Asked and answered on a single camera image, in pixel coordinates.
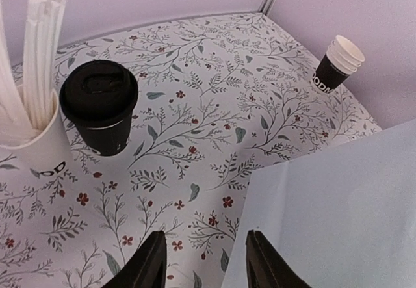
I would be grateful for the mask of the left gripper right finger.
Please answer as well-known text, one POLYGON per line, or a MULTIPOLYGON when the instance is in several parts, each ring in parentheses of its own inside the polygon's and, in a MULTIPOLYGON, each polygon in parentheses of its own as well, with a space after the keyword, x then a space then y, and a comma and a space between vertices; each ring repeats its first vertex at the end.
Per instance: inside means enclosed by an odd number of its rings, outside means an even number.
POLYGON ((288 266, 261 231, 249 231, 247 234, 246 273, 248 287, 310 288, 288 266))

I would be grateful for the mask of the light blue paper bag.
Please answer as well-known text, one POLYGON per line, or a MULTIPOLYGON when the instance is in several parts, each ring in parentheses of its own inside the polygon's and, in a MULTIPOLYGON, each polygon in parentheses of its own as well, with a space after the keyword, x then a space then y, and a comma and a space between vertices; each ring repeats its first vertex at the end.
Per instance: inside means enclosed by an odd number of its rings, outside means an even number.
POLYGON ((414 287, 415 122, 255 171, 224 287, 251 230, 310 287, 414 287))

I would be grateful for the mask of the stack of paper cups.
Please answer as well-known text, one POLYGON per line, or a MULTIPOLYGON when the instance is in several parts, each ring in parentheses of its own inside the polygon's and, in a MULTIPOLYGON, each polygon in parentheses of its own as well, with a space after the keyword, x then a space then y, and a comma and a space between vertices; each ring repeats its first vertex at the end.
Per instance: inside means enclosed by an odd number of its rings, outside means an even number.
POLYGON ((310 80, 321 94, 331 94, 365 62, 360 48, 344 36, 337 35, 310 80))

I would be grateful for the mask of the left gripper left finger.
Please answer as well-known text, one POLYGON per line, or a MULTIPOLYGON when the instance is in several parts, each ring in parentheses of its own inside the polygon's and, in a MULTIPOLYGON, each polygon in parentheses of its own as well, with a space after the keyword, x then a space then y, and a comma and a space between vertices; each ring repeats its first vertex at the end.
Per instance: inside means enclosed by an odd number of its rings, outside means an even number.
POLYGON ((167 245, 163 231, 153 231, 127 264, 103 288, 164 288, 167 245))

